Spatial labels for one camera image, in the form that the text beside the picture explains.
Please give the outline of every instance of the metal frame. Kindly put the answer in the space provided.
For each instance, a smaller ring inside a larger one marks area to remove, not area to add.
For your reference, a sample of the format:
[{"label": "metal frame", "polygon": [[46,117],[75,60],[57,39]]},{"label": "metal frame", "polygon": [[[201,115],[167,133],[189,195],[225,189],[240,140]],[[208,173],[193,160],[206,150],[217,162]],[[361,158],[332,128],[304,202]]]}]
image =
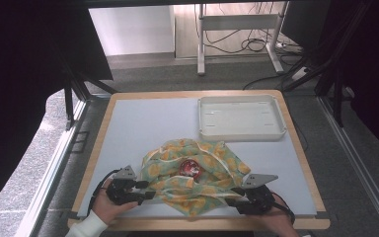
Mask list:
[{"label": "metal frame", "polygon": [[[73,119],[82,119],[86,107],[87,102],[79,102],[75,108]],[[50,159],[49,165],[44,172],[43,178],[38,185],[38,189],[33,196],[33,200],[30,203],[23,220],[21,221],[15,236],[27,237],[33,233],[42,207],[47,199],[48,193],[50,192],[51,186],[54,183],[55,177],[60,170],[60,166],[64,158],[67,156],[68,147],[78,129],[79,122],[75,122],[72,124],[70,129],[64,131],[61,135],[57,147]]]},{"label": "metal frame", "polygon": [[204,48],[204,31],[225,31],[225,30],[250,30],[250,29],[274,29],[272,41],[266,43],[266,50],[272,61],[273,67],[277,74],[284,72],[275,53],[276,40],[282,27],[284,14],[288,2],[284,2],[281,12],[278,14],[266,15],[237,15],[237,16],[204,16],[203,4],[199,4],[198,13],[198,55],[197,55],[197,73],[202,76],[205,74],[205,48]]},{"label": "metal frame", "polygon": [[359,156],[358,152],[356,151],[355,147],[350,141],[346,131],[343,129],[343,127],[341,127],[338,124],[338,122],[332,116],[333,110],[330,105],[330,102],[328,101],[328,98],[318,97],[318,102],[324,110],[324,114],[328,119],[333,131],[335,132],[335,135],[337,136],[339,142],[341,143],[341,146],[347,158],[349,159],[350,164],[355,170],[358,179],[367,191],[369,198],[371,199],[372,203],[374,204],[374,207],[376,208],[379,214],[379,189],[377,187],[377,184],[371,177],[370,173],[365,167],[365,164],[362,162],[361,157]]}]

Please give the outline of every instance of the wire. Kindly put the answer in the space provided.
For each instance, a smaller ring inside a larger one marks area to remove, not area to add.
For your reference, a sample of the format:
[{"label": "wire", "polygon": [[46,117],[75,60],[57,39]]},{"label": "wire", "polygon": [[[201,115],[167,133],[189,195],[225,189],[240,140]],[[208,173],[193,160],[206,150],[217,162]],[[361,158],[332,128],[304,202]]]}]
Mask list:
[{"label": "wire", "polygon": [[193,5],[193,14],[194,14],[194,18],[195,18],[195,30],[196,30],[196,35],[198,36],[199,38],[199,32],[198,32],[198,22],[196,21],[196,10],[195,10],[195,4]]},{"label": "wire", "polygon": [[308,60],[308,57],[302,56],[300,60],[298,60],[294,65],[288,70],[286,73],[286,76],[281,78],[281,82],[275,86],[275,90],[283,91],[284,82],[290,78],[290,75],[292,75],[293,72],[296,72],[300,67],[304,66]]},{"label": "wire", "polygon": [[[261,42],[263,44],[263,47],[261,49],[252,49],[251,48],[251,44],[252,43],[259,43]],[[245,39],[241,42],[241,49],[240,50],[236,50],[236,51],[227,51],[227,50],[224,50],[220,47],[217,47],[217,46],[214,46],[214,45],[210,45],[210,44],[204,44],[205,46],[207,47],[212,47],[212,48],[215,48],[217,50],[220,50],[220,51],[223,51],[223,52],[226,52],[226,53],[238,53],[238,52],[241,52],[241,51],[253,51],[253,52],[260,52],[262,51],[264,48],[265,48],[265,42],[262,40],[262,39]]]},{"label": "wire", "polygon": [[263,2],[261,2],[260,8],[258,9],[257,14],[259,14],[261,12],[262,7],[263,7]]},{"label": "wire", "polygon": [[113,170],[111,172],[109,172],[108,174],[106,174],[106,176],[100,181],[100,183],[97,185],[97,187],[94,189],[94,192],[92,193],[92,196],[91,196],[91,199],[89,201],[89,205],[88,205],[88,212],[87,212],[87,216],[89,215],[89,213],[91,212],[91,209],[92,207],[94,206],[94,202],[95,202],[95,199],[97,198],[97,195],[100,191],[100,189],[102,188],[102,186],[104,185],[104,182],[106,181],[106,179],[111,176],[113,173],[116,173],[118,172],[119,170]]},{"label": "wire", "polygon": [[264,81],[264,80],[268,80],[268,79],[273,79],[273,78],[278,78],[278,77],[284,76],[285,74],[286,74],[286,73],[281,74],[281,75],[269,76],[269,77],[264,77],[264,78],[257,79],[257,80],[255,80],[255,81],[252,81],[252,82],[248,83],[246,86],[243,87],[242,90],[245,91],[246,89],[248,89],[248,87],[254,85],[254,84],[257,83],[257,82]]},{"label": "wire", "polygon": [[[273,2],[272,2],[272,4],[270,5],[270,9],[269,9],[269,13],[270,13],[270,11],[272,11],[272,7],[273,7]],[[268,42],[268,40],[267,40],[267,37],[269,36],[269,29],[266,29],[266,42]]]},{"label": "wire", "polygon": [[284,56],[293,56],[293,55],[289,55],[289,54],[283,54],[283,55],[281,55],[281,56],[279,57],[279,60],[280,60],[282,63],[284,63],[285,65],[288,65],[288,66],[293,66],[293,65],[295,65],[295,63],[288,63],[288,62],[286,62],[286,61],[283,59]]},{"label": "wire", "polygon": [[226,37],[224,37],[224,38],[222,38],[222,39],[218,39],[218,40],[216,40],[216,41],[211,41],[211,40],[208,38],[208,33],[207,33],[207,32],[205,32],[205,36],[207,37],[207,40],[208,40],[209,43],[215,44],[215,43],[220,42],[220,41],[222,41],[222,40],[226,40],[227,38],[233,36],[234,34],[240,32],[240,31],[241,31],[241,30],[237,30],[237,31],[233,32],[232,34],[227,35]]},{"label": "wire", "polygon": [[271,193],[272,193],[273,195],[279,197],[279,198],[282,200],[282,202],[284,203],[284,205],[285,205],[285,206],[284,206],[284,205],[281,205],[281,204],[279,204],[279,203],[274,202],[274,203],[272,204],[272,206],[274,206],[274,207],[276,207],[276,208],[278,208],[278,209],[284,211],[284,212],[290,217],[290,219],[291,219],[291,224],[294,224],[294,221],[295,221],[295,215],[294,215],[293,211],[290,209],[290,207],[288,206],[287,202],[285,202],[285,200],[284,200],[280,195],[278,195],[278,194],[276,194],[276,193],[274,193],[274,192],[271,192]]},{"label": "wire", "polygon": [[221,3],[218,4],[218,8],[220,9],[220,11],[223,13],[223,15],[226,15],[223,11],[223,9],[221,9]]},{"label": "wire", "polygon": [[251,13],[251,11],[257,6],[258,2],[254,3],[254,6],[249,10],[248,15]]},{"label": "wire", "polygon": [[[287,100],[287,97],[286,97],[284,92],[282,92],[281,94],[282,94],[282,97],[284,98],[285,105],[288,108],[288,112],[291,114],[291,107],[290,107],[290,104]],[[309,149],[309,141],[307,140],[306,135],[304,135],[303,130],[300,128],[300,125],[297,123],[297,121],[294,119],[294,117],[291,117],[291,120],[293,121],[294,128],[296,129],[297,133],[300,133],[301,137],[303,137],[303,140],[305,143],[304,147],[303,147],[303,151],[307,151]]]}]

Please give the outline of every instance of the black curtain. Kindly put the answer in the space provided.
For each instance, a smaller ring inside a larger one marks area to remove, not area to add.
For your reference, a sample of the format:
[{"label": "black curtain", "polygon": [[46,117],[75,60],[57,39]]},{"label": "black curtain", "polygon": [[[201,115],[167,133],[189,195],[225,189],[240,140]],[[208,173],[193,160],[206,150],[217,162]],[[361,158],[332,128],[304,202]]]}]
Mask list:
[{"label": "black curtain", "polygon": [[379,139],[379,1],[373,1],[341,59],[351,105]]},{"label": "black curtain", "polygon": [[112,79],[88,9],[0,1],[0,191],[36,134],[47,98],[70,79],[66,66]]}]

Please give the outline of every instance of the white sleeve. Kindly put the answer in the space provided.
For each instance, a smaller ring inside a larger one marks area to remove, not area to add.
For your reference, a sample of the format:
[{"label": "white sleeve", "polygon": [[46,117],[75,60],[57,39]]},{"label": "white sleeve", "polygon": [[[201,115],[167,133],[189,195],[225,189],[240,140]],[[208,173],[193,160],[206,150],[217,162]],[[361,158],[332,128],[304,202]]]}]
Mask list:
[{"label": "white sleeve", "polygon": [[91,210],[88,217],[81,223],[73,224],[66,237],[96,237],[107,229],[106,223]]}]

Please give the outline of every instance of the gray carpet floor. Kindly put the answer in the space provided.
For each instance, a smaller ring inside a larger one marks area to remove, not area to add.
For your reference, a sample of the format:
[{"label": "gray carpet floor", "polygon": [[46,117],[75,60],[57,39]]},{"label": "gray carpet floor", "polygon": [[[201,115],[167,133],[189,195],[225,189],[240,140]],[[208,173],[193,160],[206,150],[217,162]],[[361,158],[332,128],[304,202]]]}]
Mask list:
[{"label": "gray carpet floor", "polygon": [[[121,69],[112,67],[112,72],[114,81],[106,83],[121,92],[241,90],[253,80],[275,75],[267,57],[210,59],[203,77],[196,75],[193,61],[142,68],[135,65]],[[310,81],[302,85],[287,93],[285,99],[330,216],[331,227],[320,231],[299,230],[299,233],[312,236],[379,236],[379,214],[313,95],[315,83]],[[249,89],[274,89],[279,84],[278,79],[269,79]],[[95,95],[105,93],[91,84],[87,85]],[[107,96],[94,96],[89,102],[33,236],[64,236],[67,233],[70,208],[108,102]],[[355,115],[349,102],[344,102],[342,107],[344,129],[379,187],[379,141]],[[0,236],[13,236],[17,231],[64,126],[63,93],[59,92],[49,98],[47,114],[38,134],[0,195]],[[125,235],[125,232],[106,232],[102,236]],[[274,236],[270,233],[255,235]]]}]

